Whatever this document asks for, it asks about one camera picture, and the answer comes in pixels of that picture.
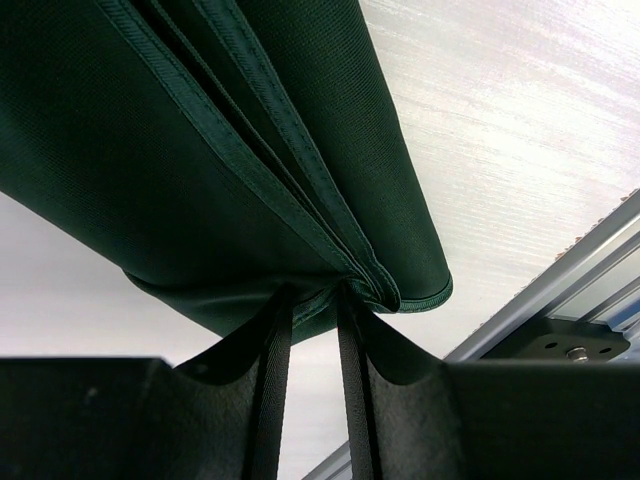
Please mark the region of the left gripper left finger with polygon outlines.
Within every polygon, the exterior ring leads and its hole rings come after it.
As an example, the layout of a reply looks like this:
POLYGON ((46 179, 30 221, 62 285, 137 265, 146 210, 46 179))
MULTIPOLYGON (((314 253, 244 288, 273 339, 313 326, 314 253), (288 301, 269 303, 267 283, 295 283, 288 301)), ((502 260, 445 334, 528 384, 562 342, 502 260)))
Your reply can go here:
POLYGON ((5 479, 273 479, 293 290, 179 366, 159 358, 5 358, 5 479))

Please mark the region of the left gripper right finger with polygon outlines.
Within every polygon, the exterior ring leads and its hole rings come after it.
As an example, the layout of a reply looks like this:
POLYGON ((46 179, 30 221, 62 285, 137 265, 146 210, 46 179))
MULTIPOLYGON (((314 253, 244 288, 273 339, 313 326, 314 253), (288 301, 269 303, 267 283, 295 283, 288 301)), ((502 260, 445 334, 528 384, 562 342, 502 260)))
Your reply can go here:
POLYGON ((356 479, 635 479, 639 369, 442 361, 336 295, 356 479))

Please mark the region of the dark green cloth napkin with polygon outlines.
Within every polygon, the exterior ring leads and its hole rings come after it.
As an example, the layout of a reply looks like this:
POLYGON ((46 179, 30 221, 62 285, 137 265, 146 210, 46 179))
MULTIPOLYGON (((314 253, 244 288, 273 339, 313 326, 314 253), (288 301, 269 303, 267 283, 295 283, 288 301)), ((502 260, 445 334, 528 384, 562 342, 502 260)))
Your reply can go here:
POLYGON ((221 336, 453 290, 355 1, 3 2, 1 190, 221 336))

